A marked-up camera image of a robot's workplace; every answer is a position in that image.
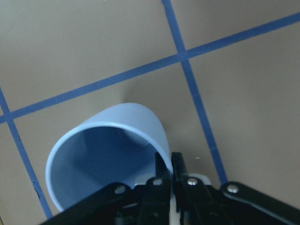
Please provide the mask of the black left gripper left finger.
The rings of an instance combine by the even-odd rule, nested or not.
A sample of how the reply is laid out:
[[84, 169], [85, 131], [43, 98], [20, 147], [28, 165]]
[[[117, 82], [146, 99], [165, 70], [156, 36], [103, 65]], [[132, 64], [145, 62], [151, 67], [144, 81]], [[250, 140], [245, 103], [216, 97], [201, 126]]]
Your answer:
[[146, 182], [138, 213], [138, 225], [168, 225], [170, 222], [171, 175], [159, 153], [155, 154], [156, 176]]

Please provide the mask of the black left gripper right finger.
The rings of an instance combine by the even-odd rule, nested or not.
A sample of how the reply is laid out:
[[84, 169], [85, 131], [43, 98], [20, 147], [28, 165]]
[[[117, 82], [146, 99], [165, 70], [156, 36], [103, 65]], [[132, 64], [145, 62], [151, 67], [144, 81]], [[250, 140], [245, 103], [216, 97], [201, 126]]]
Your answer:
[[172, 153], [173, 190], [181, 225], [224, 225], [222, 207], [214, 201], [207, 186], [190, 176], [180, 152]]

